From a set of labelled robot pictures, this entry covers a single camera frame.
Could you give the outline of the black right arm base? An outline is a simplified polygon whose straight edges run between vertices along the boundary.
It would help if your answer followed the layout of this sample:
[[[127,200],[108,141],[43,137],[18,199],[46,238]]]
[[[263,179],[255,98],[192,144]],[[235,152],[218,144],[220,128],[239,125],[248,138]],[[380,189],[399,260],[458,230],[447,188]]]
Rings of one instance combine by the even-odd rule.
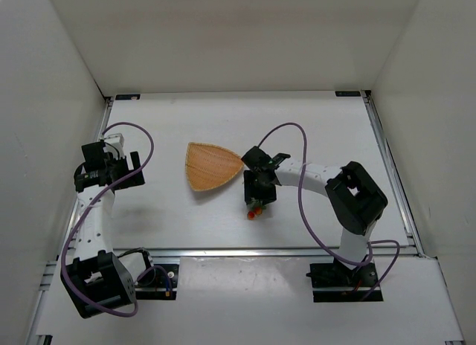
[[[314,303],[382,302],[376,267],[369,263],[354,270],[334,260],[312,263],[306,276],[311,280]]]

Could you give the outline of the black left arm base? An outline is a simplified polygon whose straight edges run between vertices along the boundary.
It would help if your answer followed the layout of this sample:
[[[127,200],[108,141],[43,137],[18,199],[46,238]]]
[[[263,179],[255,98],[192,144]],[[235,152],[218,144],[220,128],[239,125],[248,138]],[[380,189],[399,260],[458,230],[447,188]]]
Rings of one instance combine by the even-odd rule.
[[[179,264],[154,263],[145,248],[134,248],[118,255],[131,274],[138,300],[176,300]]]

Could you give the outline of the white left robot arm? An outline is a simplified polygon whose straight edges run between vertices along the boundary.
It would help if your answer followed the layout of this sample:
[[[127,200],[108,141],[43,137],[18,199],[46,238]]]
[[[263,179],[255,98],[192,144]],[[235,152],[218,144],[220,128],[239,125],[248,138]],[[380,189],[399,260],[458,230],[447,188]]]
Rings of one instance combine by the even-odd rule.
[[[74,172],[74,186],[80,215],[89,210],[74,234],[71,260],[60,278],[80,316],[89,318],[102,311],[85,302],[71,289],[74,285],[91,301],[108,309],[128,306],[136,301],[138,276],[150,266],[147,253],[139,250],[123,257],[113,252],[111,225],[115,192],[145,184],[142,173],[110,190],[114,181],[131,172],[123,151],[123,136],[110,135],[82,146],[84,162]]]

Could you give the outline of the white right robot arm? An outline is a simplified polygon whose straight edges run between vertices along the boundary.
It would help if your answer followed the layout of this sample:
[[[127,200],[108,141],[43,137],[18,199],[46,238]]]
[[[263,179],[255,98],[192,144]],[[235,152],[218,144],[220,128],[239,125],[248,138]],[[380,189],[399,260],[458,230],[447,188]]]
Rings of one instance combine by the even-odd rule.
[[[303,208],[302,193],[308,190],[328,198],[342,226],[341,243],[332,251],[321,241],[321,248],[349,269],[371,262],[370,235],[388,205],[386,195],[358,162],[343,167],[308,164],[286,153],[274,157],[254,146],[242,156],[244,199],[250,211],[277,201],[276,187],[296,187],[297,202],[303,223],[314,239]]]

